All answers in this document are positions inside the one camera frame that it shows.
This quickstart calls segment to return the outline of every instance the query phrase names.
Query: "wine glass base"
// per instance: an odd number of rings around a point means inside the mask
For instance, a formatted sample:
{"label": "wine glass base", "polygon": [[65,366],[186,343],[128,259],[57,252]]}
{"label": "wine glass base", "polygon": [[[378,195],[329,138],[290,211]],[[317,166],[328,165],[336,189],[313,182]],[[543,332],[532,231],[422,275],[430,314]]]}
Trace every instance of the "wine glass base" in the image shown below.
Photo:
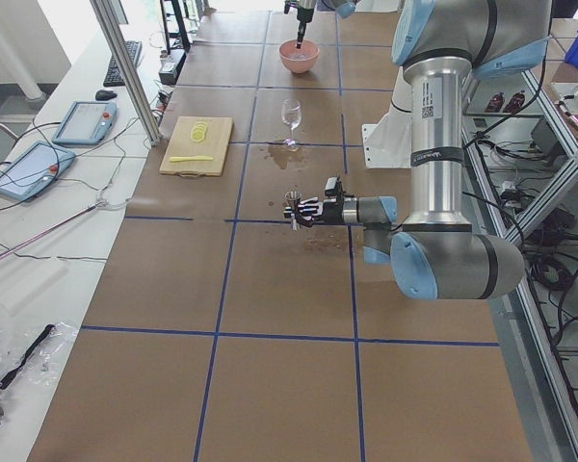
{"label": "wine glass base", "polygon": [[300,149],[300,145],[298,144],[298,142],[292,140],[291,138],[287,138],[285,141],[282,142],[282,144],[289,151],[297,151],[298,149]]}

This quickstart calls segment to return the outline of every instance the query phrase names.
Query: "yellow knife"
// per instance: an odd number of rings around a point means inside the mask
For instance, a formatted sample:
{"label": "yellow knife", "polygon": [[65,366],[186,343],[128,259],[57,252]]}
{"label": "yellow knife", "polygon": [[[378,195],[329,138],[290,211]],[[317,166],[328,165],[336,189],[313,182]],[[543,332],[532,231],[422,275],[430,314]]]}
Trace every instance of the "yellow knife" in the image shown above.
{"label": "yellow knife", "polygon": [[177,156],[170,157],[170,162],[213,161],[212,156]]}

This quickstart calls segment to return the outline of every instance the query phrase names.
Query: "white table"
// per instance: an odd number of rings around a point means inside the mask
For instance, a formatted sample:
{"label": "white table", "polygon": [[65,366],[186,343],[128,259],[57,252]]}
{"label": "white table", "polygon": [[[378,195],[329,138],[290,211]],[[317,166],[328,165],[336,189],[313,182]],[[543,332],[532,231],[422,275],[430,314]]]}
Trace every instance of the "white table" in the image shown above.
{"label": "white table", "polygon": [[[144,53],[138,72],[148,101],[158,92],[160,63],[156,50],[144,43]],[[105,38],[99,34],[81,58],[71,68],[39,112],[35,123],[60,121],[75,100],[92,101],[102,87],[110,59]],[[137,117],[125,87],[112,90],[118,94],[118,117],[108,135],[119,133],[132,117]],[[57,127],[43,130],[51,139]],[[14,159],[33,142],[42,140],[38,132],[26,136],[13,149]],[[126,151],[113,185],[104,197],[112,204],[120,204],[135,189],[149,149],[142,124],[136,121],[118,139]],[[82,153],[86,149],[73,149]],[[107,184],[123,153],[109,142],[90,154],[77,158],[64,178],[78,179],[95,188]],[[39,232],[84,210],[96,200],[97,192],[80,182],[60,181],[34,201],[0,212],[0,243],[14,246]],[[14,201],[0,196],[0,208]],[[124,208],[94,210],[74,220],[21,250],[20,253],[41,256],[89,256],[106,258],[124,217]],[[33,260],[14,255],[0,262],[0,349],[10,348],[19,357],[49,323],[63,322],[76,331],[88,309],[104,261],[86,260]],[[34,370],[24,370],[13,384],[1,394],[5,416],[0,426],[0,461],[26,460],[37,438],[45,413],[58,385],[58,377],[66,364],[74,336],[64,335],[47,343],[49,347],[62,345],[51,356],[49,377],[36,383]],[[103,377],[90,377],[99,380]]]}

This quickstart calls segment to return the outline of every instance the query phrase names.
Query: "wine glass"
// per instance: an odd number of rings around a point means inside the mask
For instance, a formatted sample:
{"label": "wine glass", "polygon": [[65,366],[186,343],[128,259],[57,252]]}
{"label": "wine glass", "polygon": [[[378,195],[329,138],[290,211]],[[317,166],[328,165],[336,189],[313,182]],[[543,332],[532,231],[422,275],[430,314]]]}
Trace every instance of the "wine glass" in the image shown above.
{"label": "wine glass", "polygon": [[291,130],[291,135],[287,138],[283,144],[287,146],[290,151],[298,150],[298,142],[293,138],[293,131],[300,126],[302,122],[302,107],[300,106],[300,101],[297,99],[285,99],[282,102],[282,123],[289,126]]}

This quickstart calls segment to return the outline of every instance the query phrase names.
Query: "brown table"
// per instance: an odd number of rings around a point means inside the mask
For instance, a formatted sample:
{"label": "brown table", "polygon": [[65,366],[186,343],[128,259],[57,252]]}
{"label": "brown table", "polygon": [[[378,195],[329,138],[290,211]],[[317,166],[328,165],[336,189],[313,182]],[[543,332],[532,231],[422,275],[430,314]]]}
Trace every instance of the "brown table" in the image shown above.
{"label": "brown table", "polygon": [[[159,175],[150,151],[29,460],[531,460],[485,302],[407,299],[359,227],[282,220],[286,191],[337,174],[407,214],[409,172],[367,170],[360,135],[389,106],[397,20],[317,13],[301,76],[277,56],[295,18],[203,22],[161,129],[233,117],[223,176]],[[297,153],[269,145],[289,95]]]}

